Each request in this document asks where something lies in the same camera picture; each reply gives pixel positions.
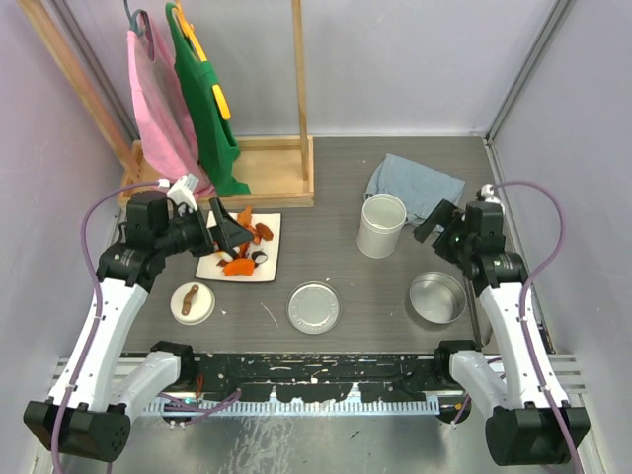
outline hanger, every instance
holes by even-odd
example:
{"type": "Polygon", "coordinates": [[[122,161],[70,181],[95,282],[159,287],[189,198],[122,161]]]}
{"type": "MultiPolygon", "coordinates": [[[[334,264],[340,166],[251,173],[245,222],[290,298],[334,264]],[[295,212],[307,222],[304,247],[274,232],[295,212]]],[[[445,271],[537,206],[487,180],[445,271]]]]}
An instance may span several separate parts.
{"type": "MultiPolygon", "coordinates": [[[[194,33],[194,26],[187,21],[187,17],[185,17],[185,12],[182,9],[182,4],[180,0],[176,0],[176,16],[178,18],[178,23],[180,24],[180,29],[182,30],[182,34],[185,38],[189,39],[192,48],[194,49],[197,58],[201,62],[207,62],[206,54],[204,50],[201,48],[201,44],[199,44],[198,37],[194,33]]],[[[230,109],[228,109],[228,102],[226,101],[226,96],[224,96],[224,92],[221,90],[219,84],[215,84],[212,86],[213,95],[215,96],[215,103],[219,108],[219,112],[221,117],[224,120],[230,119],[230,109]]]]}
{"type": "Polygon", "coordinates": [[[127,0],[122,1],[129,19],[129,29],[136,33],[141,38],[143,35],[147,35],[147,41],[149,42],[149,59],[154,60],[154,37],[151,34],[151,25],[149,24],[149,15],[144,10],[136,10],[133,14],[129,12],[129,5],[127,0]],[[145,25],[145,30],[142,30],[138,25],[138,15],[142,17],[145,25]]]}

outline gray cloth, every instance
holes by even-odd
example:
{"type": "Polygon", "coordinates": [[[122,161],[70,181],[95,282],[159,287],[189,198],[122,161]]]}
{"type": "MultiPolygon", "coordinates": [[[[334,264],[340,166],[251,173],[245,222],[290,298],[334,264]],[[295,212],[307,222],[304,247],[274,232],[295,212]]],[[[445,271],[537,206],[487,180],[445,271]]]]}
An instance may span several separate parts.
{"type": "Polygon", "coordinates": [[[368,182],[364,199],[385,193],[406,206],[407,223],[422,224],[442,199],[457,205],[465,183],[428,166],[388,153],[368,182]]]}

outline scratched floor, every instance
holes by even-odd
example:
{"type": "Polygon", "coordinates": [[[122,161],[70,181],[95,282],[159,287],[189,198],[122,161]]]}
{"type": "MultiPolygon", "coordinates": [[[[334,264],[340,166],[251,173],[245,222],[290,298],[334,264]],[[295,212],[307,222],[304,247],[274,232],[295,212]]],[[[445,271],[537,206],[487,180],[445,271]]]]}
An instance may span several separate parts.
{"type": "Polygon", "coordinates": [[[215,311],[198,326],[184,326],[171,315],[169,302],[178,286],[195,279],[198,260],[191,255],[171,257],[134,321],[126,351],[148,351],[157,341],[167,340],[191,344],[199,352],[429,354],[441,340],[473,338],[469,314],[436,331],[422,329],[406,314],[404,296],[418,274],[439,271],[460,278],[455,267],[435,255],[430,243],[418,243],[412,228],[405,227],[396,251],[376,261],[357,249],[356,236],[362,193],[386,153],[464,180],[462,202],[467,202],[493,180],[482,140],[318,138],[314,150],[316,205],[282,211],[276,281],[209,282],[216,296],[215,311]],[[326,281],[342,300],[340,322],[320,336],[298,332],[285,316],[292,290],[311,280],[326,281]]]}
{"type": "MultiPolygon", "coordinates": [[[[139,419],[114,474],[540,474],[501,468],[474,413],[458,429],[435,417],[213,419],[170,430],[139,419]]],[[[73,458],[69,474],[105,466],[73,458]]],[[[559,469],[569,474],[568,469],[559,469]]]]}

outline white cup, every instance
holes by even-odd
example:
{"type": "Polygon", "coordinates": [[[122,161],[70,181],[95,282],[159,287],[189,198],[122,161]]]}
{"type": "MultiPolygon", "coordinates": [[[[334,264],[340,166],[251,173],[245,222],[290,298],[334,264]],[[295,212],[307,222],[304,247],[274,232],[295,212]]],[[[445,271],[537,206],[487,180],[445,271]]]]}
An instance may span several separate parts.
{"type": "Polygon", "coordinates": [[[371,259],[383,259],[395,250],[406,223],[406,206],[392,195],[373,195],[362,206],[357,246],[371,259]]]}

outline wooden frame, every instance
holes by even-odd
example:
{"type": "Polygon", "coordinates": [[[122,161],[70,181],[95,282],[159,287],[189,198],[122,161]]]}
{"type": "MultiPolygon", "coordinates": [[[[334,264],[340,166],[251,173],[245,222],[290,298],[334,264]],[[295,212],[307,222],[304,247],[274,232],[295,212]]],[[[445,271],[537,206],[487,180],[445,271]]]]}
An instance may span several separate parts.
{"type": "MultiPolygon", "coordinates": [[[[141,143],[134,142],[131,149],[129,148],[117,121],[108,112],[88,73],[48,14],[42,0],[17,2],[115,151],[125,169],[122,184],[159,178],[158,173],[144,160],[141,143]]],[[[268,208],[314,205],[314,147],[312,137],[307,134],[301,0],[291,0],[291,6],[300,135],[237,137],[242,153],[234,164],[233,174],[237,180],[250,186],[251,194],[222,197],[222,202],[229,208],[239,208],[247,204],[268,208]]],[[[121,208],[125,207],[131,196],[131,192],[119,195],[118,203],[121,208]]],[[[207,199],[201,199],[200,206],[207,208],[207,199]]]]}

